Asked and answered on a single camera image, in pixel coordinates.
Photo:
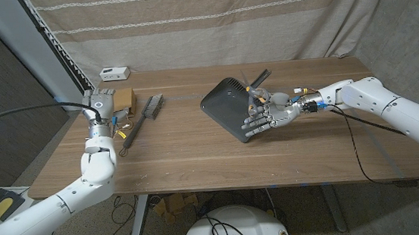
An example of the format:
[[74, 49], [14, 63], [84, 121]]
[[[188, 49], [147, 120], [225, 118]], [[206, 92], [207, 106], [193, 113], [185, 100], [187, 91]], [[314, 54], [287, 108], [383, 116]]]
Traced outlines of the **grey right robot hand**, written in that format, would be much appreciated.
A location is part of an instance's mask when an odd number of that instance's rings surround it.
[[319, 92], [292, 99], [283, 92], [275, 92], [264, 105], [249, 107], [249, 117], [241, 128], [246, 137], [254, 136], [270, 128], [283, 127], [301, 114], [318, 112], [326, 105]]

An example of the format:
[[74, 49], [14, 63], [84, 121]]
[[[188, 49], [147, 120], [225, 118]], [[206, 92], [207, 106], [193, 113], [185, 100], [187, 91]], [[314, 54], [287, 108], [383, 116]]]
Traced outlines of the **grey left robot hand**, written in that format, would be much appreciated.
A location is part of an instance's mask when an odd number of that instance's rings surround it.
[[84, 105], [94, 108], [100, 115], [100, 121], [96, 120], [96, 113], [83, 108], [82, 112], [89, 123], [89, 137], [111, 136], [111, 119], [114, 112], [114, 89], [91, 89], [84, 92]]

